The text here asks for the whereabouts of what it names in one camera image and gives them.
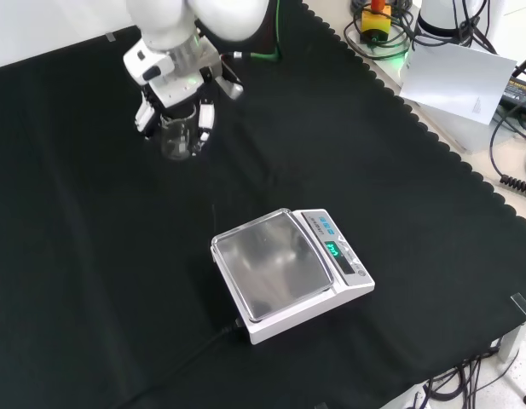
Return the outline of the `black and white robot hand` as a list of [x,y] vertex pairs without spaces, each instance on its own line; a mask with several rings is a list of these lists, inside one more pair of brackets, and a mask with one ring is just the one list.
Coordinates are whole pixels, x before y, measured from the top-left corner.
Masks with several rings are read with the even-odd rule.
[[197,34],[169,51],[139,40],[123,62],[142,93],[136,128],[171,160],[191,158],[208,142],[216,118],[214,85],[231,100],[244,91],[216,47]]

